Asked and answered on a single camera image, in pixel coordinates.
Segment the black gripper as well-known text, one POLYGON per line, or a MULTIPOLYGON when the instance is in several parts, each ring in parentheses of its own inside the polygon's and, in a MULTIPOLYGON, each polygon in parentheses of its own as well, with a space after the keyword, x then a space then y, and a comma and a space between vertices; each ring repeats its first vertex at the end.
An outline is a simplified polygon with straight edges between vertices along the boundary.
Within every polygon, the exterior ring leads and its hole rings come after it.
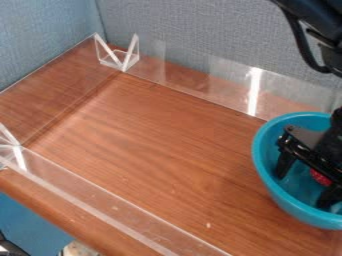
MULTIPOLYGON (((275 175, 283 179, 296 160, 323 174, 332 184, 342 185, 342 126, 330 125, 323 131, 286 125, 279 136, 278 150, 280 152, 275 175)), ((327 209, 342 201, 342 187, 328 186, 316 200, 316 207, 327 209)))

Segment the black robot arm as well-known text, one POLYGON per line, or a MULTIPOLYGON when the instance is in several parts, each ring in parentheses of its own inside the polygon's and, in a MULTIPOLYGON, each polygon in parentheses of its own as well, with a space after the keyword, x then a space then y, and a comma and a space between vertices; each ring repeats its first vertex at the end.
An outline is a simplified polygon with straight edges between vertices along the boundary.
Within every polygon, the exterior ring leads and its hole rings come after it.
MULTIPOLYGON (((306 64, 342 78, 342 0, 271 1, 286 17, 306 64)), ((302 161, 326 187, 315 206, 330 208, 342 201, 342 106, 332 111, 323 132, 287 125, 276 144, 276 177, 283 179, 294 162, 302 161)))

